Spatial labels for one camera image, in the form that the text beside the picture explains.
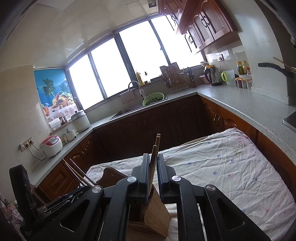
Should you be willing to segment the wooden chopsticks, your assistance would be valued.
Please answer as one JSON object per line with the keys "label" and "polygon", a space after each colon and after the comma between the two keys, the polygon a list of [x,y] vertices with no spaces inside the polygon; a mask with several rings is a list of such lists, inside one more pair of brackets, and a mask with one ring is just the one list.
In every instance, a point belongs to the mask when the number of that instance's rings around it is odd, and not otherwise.
{"label": "wooden chopsticks", "polygon": [[157,146],[157,152],[159,151],[160,140],[161,140],[161,134],[158,133],[156,137],[156,142],[155,142],[155,145]]}
{"label": "wooden chopsticks", "polygon": [[72,159],[70,159],[70,161],[66,161],[63,158],[62,161],[70,171],[73,178],[81,185],[89,187],[94,187],[96,185],[96,183],[92,181]]}

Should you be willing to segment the wooden utensil holder caddy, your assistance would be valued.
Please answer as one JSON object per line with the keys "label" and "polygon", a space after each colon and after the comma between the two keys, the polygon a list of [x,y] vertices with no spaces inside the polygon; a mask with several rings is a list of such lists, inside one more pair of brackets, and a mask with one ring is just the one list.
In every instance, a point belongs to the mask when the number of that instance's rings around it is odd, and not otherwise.
{"label": "wooden utensil holder caddy", "polygon": [[126,240],[165,240],[170,215],[154,186],[147,204],[131,206]]}

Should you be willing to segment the wooden chopstick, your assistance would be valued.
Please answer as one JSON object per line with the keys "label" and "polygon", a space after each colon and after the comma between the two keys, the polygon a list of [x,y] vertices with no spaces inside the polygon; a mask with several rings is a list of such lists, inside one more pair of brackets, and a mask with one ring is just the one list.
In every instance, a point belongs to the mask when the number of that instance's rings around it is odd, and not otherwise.
{"label": "wooden chopstick", "polygon": [[154,171],[156,166],[156,158],[158,154],[158,146],[154,145],[152,149],[152,154],[149,163],[149,188],[148,188],[148,196],[150,196],[151,189],[152,189],[152,182],[154,179]]}

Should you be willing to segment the stainless kitchen sink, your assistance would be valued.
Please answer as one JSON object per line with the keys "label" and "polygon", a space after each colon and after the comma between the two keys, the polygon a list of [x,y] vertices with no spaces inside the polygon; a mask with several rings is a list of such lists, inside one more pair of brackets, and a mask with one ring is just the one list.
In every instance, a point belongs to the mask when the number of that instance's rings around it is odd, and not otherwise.
{"label": "stainless kitchen sink", "polygon": [[136,104],[136,105],[134,105],[134,106],[131,106],[131,107],[129,107],[129,108],[126,108],[126,109],[124,109],[124,110],[119,111],[117,114],[115,114],[115,115],[111,118],[111,120],[114,119],[114,118],[117,118],[117,117],[119,117],[119,116],[122,116],[122,115],[124,115],[124,114],[126,114],[126,113],[130,113],[130,112],[132,112],[132,111],[134,111],[134,110],[138,110],[138,109],[145,108],[145,107],[147,107],[147,106],[143,106],[142,103]]}

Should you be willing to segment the white floral tablecloth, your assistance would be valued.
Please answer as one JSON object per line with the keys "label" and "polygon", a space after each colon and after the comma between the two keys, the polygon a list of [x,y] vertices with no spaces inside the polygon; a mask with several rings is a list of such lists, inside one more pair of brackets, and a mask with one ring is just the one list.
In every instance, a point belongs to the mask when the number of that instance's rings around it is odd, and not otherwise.
{"label": "white floral tablecloth", "polygon": [[177,175],[215,185],[271,240],[295,240],[295,164],[269,138],[230,128],[162,151]]}

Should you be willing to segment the small white electric pot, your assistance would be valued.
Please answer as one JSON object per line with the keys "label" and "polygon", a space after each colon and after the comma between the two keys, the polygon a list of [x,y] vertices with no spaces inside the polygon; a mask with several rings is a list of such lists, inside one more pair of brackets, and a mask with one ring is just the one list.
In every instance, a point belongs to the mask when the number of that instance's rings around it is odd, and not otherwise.
{"label": "small white electric pot", "polygon": [[77,137],[76,131],[74,129],[69,130],[68,128],[66,129],[64,135],[66,136],[68,142],[75,140]]}

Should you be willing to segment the large white cooker pot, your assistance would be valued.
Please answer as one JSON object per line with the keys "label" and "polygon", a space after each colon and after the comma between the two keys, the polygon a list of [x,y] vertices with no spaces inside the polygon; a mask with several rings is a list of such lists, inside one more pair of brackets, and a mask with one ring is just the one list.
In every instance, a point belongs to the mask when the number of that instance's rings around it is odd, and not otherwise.
{"label": "large white cooker pot", "polygon": [[71,116],[71,120],[78,133],[84,132],[91,126],[84,110],[75,111],[75,113]]}

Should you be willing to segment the tropical fruit poster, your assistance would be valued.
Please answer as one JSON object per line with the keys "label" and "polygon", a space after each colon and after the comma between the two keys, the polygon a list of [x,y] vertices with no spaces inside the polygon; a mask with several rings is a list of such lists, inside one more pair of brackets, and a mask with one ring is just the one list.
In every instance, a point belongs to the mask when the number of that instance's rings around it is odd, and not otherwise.
{"label": "tropical fruit poster", "polygon": [[48,122],[71,116],[78,111],[63,68],[34,71],[40,102]]}

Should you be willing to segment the green colander basket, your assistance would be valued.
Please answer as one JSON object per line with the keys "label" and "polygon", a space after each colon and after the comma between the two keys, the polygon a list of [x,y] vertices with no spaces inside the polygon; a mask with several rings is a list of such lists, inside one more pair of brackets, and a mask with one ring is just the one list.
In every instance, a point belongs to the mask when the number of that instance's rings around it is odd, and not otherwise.
{"label": "green colander basket", "polygon": [[165,99],[165,95],[160,93],[160,92],[156,92],[156,93],[152,93],[150,95],[148,95],[142,102],[143,106],[148,106],[150,104],[162,101]]}

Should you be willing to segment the yellow oil bottle on sill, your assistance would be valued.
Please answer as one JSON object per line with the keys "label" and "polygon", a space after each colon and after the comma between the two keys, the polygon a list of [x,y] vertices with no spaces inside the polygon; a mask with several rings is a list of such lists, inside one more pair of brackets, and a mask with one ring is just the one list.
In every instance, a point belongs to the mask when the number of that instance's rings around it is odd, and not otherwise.
{"label": "yellow oil bottle on sill", "polygon": [[136,77],[137,77],[137,80],[138,80],[139,85],[140,86],[143,86],[144,85],[144,82],[143,82],[142,77],[141,77],[141,75],[140,75],[139,72],[136,72]]}

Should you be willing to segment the orange lid spice jars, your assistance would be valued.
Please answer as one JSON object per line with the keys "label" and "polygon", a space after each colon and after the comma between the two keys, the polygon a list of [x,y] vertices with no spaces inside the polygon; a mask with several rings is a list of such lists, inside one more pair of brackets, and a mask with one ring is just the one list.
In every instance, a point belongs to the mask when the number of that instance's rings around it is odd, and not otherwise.
{"label": "orange lid spice jars", "polygon": [[237,86],[243,89],[251,89],[252,87],[252,79],[244,79],[241,77],[235,78]]}

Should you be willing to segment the stainless electric kettle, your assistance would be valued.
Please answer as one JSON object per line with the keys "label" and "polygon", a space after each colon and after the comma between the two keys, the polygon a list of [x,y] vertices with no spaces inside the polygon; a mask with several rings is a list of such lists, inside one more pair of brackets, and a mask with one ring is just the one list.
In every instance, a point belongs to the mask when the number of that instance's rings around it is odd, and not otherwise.
{"label": "stainless electric kettle", "polygon": [[206,80],[212,86],[219,86],[219,85],[222,85],[224,83],[223,80],[220,77],[218,69],[215,68],[213,65],[206,65],[205,66],[204,75],[205,75]]}

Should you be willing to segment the condiment bottles group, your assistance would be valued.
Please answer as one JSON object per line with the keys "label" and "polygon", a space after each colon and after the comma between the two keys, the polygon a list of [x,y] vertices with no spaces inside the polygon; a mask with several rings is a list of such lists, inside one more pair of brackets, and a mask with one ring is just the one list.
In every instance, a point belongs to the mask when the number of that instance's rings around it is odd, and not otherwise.
{"label": "condiment bottles group", "polygon": [[237,61],[236,66],[239,75],[251,75],[250,67],[245,60]]}

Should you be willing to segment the red wooden upper cabinets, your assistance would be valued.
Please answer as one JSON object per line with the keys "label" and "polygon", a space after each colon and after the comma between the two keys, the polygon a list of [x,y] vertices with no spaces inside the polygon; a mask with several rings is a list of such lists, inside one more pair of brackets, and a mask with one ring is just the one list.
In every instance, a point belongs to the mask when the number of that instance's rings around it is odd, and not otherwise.
{"label": "red wooden upper cabinets", "polygon": [[159,13],[172,29],[185,38],[196,54],[211,47],[221,48],[239,41],[238,30],[221,1],[158,1]]}

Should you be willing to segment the wall power socket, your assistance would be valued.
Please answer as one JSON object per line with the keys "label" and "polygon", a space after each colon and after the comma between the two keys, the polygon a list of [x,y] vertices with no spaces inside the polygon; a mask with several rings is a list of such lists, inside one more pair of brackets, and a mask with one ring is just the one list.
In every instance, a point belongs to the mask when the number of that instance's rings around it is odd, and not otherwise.
{"label": "wall power socket", "polygon": [[23,152],[24,150],[26,150],[32,144],[34,144],[34,140],[33,140],[33,138],[29,138],[28,140],[26,140],[25,142],[23,142],[23,143],[21,143],[19,145],[20,151]]}

